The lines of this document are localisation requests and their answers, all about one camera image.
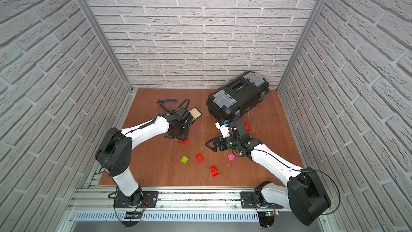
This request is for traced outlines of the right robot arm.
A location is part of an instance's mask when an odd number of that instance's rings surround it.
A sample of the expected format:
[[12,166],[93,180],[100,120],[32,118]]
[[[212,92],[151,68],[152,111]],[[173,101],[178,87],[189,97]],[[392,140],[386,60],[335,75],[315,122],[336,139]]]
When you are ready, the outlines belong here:
[[262,141],[250,136],[245,124],[236,120],[219,120],[215,124],[221,136],[210,139],[212,151],[231,150],[237,157],[246,157],[263,166],[277,177],[282,185],[265,181],[247,196],[246,202],[256,209],[262,227],[271,226],[273,214],[263,212],[264,208],[284,207],[304,225],[311,225],[330,208],[331,200],[318,175],[318,171],[301,168],[271,151]]

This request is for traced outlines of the small red lego brick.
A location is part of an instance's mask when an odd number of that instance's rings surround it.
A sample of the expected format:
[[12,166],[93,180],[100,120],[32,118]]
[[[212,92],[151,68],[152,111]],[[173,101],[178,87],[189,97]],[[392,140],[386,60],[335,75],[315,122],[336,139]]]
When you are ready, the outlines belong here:
[[188,139],[178,140],[178,143],[180,143],[180,144],[186,144],[187,142],[188,142]]

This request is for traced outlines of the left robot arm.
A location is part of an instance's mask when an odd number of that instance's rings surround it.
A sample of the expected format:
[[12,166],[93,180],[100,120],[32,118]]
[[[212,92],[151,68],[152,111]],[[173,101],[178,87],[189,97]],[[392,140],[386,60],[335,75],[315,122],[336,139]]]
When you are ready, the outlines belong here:
[[175,110],[155,114],[149,120],[132,128],[109,129],[95,153],[95,159],[117,185],[117,196],[127,205],[137,207],[143,194],[135,180],[130,163],[132,150],[151,138],[165,134],[166,138],[184,141],[195,118],[188,110],[190,100],[184,100]]

